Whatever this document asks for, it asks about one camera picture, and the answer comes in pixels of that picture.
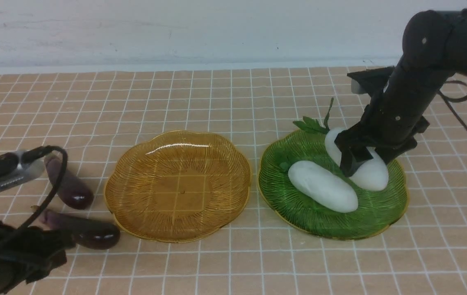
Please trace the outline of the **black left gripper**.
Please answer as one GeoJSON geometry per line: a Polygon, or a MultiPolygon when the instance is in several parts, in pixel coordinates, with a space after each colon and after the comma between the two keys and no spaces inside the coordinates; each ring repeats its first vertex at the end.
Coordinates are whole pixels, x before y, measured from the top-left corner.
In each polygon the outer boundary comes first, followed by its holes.
{"type": "Polygon", "coordinates": [[[66,231],[29,226],[0,250],[0,287],[16,287],[47,277],[68,261],[65,252],[75,246],[66,231]]]}

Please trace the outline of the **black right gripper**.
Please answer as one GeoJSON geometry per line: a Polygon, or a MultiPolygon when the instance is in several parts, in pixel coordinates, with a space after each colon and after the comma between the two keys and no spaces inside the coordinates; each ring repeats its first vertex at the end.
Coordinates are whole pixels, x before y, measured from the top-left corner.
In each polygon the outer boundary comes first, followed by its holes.
{"type": "Polygon", "coordinates": [[[426,131],[429,125],[424,116],[389,115],[368,105],[361,120],[336,137],[341,152],[339,168],[344,176],[351,177],[364,163],[374,159],[375,152],[388,165],[403,153],[415,149],[415,135],[426,131]]]}

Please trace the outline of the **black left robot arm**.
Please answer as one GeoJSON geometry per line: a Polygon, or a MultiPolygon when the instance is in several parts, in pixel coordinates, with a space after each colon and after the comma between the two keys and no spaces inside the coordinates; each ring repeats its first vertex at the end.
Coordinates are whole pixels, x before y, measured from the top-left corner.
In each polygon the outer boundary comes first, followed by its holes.
{"type": "Polygon", "coordinates": [[[37,226],[14,228],[0,221],[0,295],[21,283],[46,278],[68,261],[66,251],[74,246],[67,231],[37,226]]]}

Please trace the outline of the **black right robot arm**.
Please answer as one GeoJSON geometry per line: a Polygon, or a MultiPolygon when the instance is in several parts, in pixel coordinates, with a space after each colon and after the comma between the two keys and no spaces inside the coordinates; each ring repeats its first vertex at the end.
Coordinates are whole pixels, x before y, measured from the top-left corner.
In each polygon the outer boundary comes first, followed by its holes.
{"type": "Polygon", "coordinates": [[[348,73],[353,92],[367,93],[371,101],[360,121],[335,140],[346,177],[372,159],[368,148],[385,164],[415,149],[415,135],[429,126],[423,114],[438,91],[454,74],[467,77],[467,8],[415,14],[404,30],[402,49],[394,67],[348,73]]]}

